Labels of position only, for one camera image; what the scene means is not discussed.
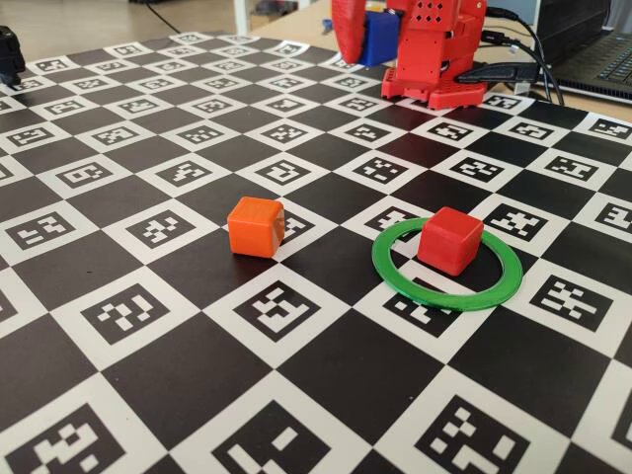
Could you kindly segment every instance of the blue part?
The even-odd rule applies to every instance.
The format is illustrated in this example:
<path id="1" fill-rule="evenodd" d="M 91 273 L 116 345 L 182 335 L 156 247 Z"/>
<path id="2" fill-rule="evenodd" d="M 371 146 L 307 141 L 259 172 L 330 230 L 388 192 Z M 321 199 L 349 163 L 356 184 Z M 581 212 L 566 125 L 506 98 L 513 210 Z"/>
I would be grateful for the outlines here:
<path id="1" fill-rule="evenodd" d="M 399 17 L 390 13 L 366 12 L 364 45 L 357 64 L 377 66 L 397 57 Z"/>

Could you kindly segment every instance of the orange cube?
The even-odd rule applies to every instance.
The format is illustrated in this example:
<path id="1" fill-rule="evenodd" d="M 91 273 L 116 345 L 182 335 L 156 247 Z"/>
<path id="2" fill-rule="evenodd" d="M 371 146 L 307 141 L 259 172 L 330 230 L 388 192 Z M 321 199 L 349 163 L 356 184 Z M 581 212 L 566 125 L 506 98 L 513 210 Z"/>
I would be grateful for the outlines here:
<path id="1" fill-rule="evenodd" d="M 228 215 L 228 234 L 233 254 L 271 258 L 285 235 L 283 204 L 242 197 Z"/>

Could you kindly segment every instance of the floor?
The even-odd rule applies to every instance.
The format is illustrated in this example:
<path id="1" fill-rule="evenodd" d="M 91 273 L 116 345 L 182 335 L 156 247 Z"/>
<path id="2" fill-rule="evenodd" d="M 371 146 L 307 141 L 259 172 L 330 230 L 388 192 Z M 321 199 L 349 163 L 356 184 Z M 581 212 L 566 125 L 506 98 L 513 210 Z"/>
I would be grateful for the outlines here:
<path id="1" fill-rule="evenodd" d="M 183 32 L 234 30 L 231 0 L 167 0 L 155 9 Z M 0 19 L 18 35 L 27 61 L 170 33 L 127 0 L 0 0 Z"/>

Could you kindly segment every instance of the desk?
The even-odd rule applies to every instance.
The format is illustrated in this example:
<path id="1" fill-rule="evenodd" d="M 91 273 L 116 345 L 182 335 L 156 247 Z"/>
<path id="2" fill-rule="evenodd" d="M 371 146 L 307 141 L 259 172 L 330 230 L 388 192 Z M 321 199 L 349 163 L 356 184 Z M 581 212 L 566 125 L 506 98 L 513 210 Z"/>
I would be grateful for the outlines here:
<path id="1" fill-rule="evenodd" d="M 331 0 L 319 0 L 310 7 L 256 29 L 252 31 L 252 33 L 253 35 L 264 38 L 303 41 L 314 46 L 338 50 L 336 35 L 333 32 L 328 35 L 323 35 L 321 22 L 324 18 L 331 18 Z M 493 29 L 498 25 L 510 26 L 517 30 L 521 28 L 519 25 L 516 26 L 515 23 L 504 22 L 502 20 L 488 19 L 486 22 L 486 28 L 489 29 Z M 503 30 L 503 33 L 516 38 L 515 34 L 511 32 Z M 530 38 L 522 38 L 522 40 L 529 41 Z M 515 56 L 509 54 L 505 48 L 481 49 L 476 55 L 476 59 L 481 62 L 515 61 L 516 58 L 518 58 L 518 60 L 527 60 L 527 56 L 524 53 L 520 52 L 518 56 Z M 497 86 L 494 90 L 503 93 L 510 92 L 503 85 Z M 564 94 L 564 100 L 567 106 L 575 109 L 632 121 L 632 107 L 629 105 L 593 99 L 588 96 L 580 96 L 568 92 Z"/>

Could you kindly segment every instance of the cube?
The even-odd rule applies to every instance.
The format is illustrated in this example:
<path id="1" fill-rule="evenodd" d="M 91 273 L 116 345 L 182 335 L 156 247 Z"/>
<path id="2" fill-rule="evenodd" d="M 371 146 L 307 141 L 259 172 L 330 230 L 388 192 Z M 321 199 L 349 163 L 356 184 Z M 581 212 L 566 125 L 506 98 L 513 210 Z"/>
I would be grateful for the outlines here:
<path id="1" fill-rule="evenodd" d="M 234 254 L 271 258 L 285 234 L 283 204 L 242 197 L 228 215 L 228 234 Z"/>
<path id="2" fill-rule="evenodd" d="M 483 222 L 444 207 L 424 225 L 417 257 L 453 277 L 472 263 L 483 236 Z"/>

